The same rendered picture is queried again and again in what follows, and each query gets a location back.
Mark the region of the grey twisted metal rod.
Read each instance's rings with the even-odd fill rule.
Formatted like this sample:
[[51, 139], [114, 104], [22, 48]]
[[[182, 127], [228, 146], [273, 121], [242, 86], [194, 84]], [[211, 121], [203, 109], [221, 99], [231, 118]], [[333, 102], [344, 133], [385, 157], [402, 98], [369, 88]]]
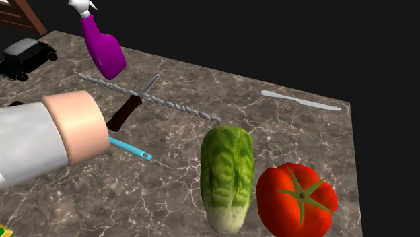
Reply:
[[116, 85], [115, 83], [107, 83], [107, 82], [105, 82], [101, 79], [94, 79], [93, 77], [88, 77], [88, 76], [85, 76], [81, 73], [78, 73], [77, 76], [79, 78], [81, 78], [82, 80], [89, 81], [91, 83], [95, 83], [95, 84], [98, 84], [100, 86], [112, 89], [112, 90], [116, 90], [116, 91], [131, 95], [131, 96], [140, 96], [141, 98], [143, 98], [147, 101], [155, 102], [156, 104], [161, 104], [162, 106], [167, 106], [168, 108], [176, 109], [180, 112], [189, 113], [189, 114], [198, 116], [202, 119], [206, 119], [206, 120], [210, 120], [210, 121], [217, 121], [218, 123], [221, 123], [221, 119], [218, 116], [207, 114], [205, 112], [199, 112], [199, 111], [197, 111], [195, 109], [192, 109], [188, 106], [179, 106], [178, 104], [174, 104], [174, 103], [169, 102], [169, 101], [164, 101], [160, 98], [156, 98], [155, 96], [149, 95], [147, 93], [138, 94], [138, 93], [134, 92], [133, 90], [128, 90], [128, 89], [122, 88], [122, 87]]

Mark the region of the green lettuce head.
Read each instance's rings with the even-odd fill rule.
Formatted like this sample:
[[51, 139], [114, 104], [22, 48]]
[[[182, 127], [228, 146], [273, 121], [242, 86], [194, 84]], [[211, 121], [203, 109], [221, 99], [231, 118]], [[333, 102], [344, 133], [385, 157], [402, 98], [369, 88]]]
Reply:
[[253, 196], [253, 140], [240, 127], [216, 127], [203, 139], [200, 160], [201, 197], [209, 224], [219, 234], [235, 234]]

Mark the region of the silver table knife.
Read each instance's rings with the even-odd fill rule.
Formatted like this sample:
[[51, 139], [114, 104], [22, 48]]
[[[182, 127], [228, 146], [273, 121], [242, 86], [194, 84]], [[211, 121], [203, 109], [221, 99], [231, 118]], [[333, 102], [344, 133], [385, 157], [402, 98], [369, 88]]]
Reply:
[[260, 93], [263, 96], [266, 96], [266, 97], [282, 98], [282, 99], [286, 99], [286, 100], [291, 100], [291, 101], [295, 101], [299, 104], [302, 104], [302, 105], [305, 105], [305, 106], [311, 106], [311, 107], [314, 107], [314, 108], [320, 108], [320, 109], [331, 110], [331, 111], [340, 111], [341, 110], [340, 108], [335, 107], [335, 106], [329, 106], [329, 105], [326, 105], [326, 104], [311, 102], [311, 101], [308, 101], [308, 100], [302, 100], [302, 99], [291, 97], [291, 96], [285, 96], [285, 95], [278, 94], [278, 93], [268, 91], [268, 90], [261, 90]]

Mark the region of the red tomato with green stem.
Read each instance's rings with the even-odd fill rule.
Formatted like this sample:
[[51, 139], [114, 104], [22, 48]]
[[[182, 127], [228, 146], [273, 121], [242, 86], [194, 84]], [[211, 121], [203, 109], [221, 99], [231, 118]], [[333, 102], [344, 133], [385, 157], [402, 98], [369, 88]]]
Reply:
[[276, 237], [323, 237], [338, 208], [331, 185], [301, 164], [267, 168], [256, 186], [258, 214]]

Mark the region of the purple spray bottle white trigger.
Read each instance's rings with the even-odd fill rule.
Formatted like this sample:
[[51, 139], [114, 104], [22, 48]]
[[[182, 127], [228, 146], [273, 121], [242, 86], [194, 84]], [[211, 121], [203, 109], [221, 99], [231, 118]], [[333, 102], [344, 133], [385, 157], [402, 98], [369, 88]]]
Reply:
[[96, 9], [91, 0], [69, 0], [68, 4], [80, 14], [85, 45], [95, 66], [105, 79], [115, 79], [127, 66], [118, 40], [100, 32], [89, 11]]

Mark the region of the grey cylinder with peach cap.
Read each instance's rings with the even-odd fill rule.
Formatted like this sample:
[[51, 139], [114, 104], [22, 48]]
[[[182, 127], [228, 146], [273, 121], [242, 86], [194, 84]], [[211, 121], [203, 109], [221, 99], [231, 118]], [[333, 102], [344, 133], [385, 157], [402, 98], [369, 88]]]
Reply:
[[0, 189], [100, 155], [108, 129], [86, 91], [0, 108]]

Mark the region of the black toy car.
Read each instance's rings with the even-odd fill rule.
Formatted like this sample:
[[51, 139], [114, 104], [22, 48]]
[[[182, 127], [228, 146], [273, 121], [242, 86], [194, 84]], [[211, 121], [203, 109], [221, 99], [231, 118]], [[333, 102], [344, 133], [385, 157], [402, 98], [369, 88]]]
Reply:
[[10, 81], [28, 80], [28, 74], [47, 61], [56, 61], [58, 55], [50, 45], [39, 40], [25, 38], [8, 46], [0, 61], [0, 77]]

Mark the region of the brown wooden furniture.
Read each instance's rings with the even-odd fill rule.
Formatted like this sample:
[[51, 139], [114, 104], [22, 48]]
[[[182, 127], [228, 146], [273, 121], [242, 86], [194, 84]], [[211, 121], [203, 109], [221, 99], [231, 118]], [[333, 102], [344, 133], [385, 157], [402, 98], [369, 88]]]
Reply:
[[0, 24], [41, 36], [48, 32], [26, 0], [0, 0]]

